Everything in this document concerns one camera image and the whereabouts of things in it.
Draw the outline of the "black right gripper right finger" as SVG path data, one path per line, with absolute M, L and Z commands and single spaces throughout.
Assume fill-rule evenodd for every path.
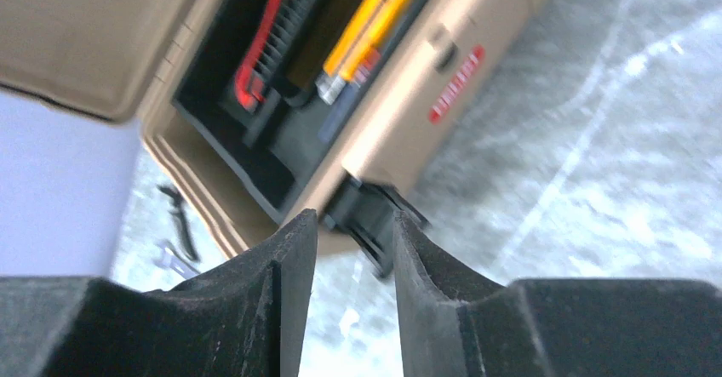
M 689 279 L 525 278 L 500 285 L 394 229 L 406 376 L 718 376 L 721 292 Z

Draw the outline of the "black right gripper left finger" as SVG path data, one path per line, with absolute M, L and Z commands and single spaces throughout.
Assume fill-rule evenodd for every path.
M 3 277 L 4 376 L 296 376 L 317 259 L 306 209 L 174 288 Z

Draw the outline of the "tan plastic toolbox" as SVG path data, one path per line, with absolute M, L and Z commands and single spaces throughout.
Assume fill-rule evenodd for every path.
M 141 139 L 227 257 L 316 210 L 386 277 L 393 216 L 547 0 L 1 0 L 1 90 Z

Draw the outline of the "black tool tray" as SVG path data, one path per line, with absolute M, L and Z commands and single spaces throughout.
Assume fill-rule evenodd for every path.
M 318 131 L 331 106 L 317 93 L 323 64 L 362 0 L 284 0 L 255 67 L 265 83 L 253 113 L 234 93 L 234 77 L 261 22 L 267 0 L 222 0 L 173 98 L 209 141 L 239 189 L 221 193 L 249 217 L 256 209 L 280 223 L 329 153 Z

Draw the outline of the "red black utility knife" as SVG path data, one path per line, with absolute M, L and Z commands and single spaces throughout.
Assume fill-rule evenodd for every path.
M 234 93 L 240 105 L 253 113 L 259 103 L 264 101 L 262 91 L 265 83 L 255 67 L 261 58 L 273 23 L 284 0 L 267 0 L 261 22 L 244 59 L 234 77 Z

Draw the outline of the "orange black utility knife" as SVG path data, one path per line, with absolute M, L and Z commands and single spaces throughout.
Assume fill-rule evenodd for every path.
M 411 0 L 362 0 L 317 78 L 318 97 L 331 106 L 367 57 L 378 51 Z

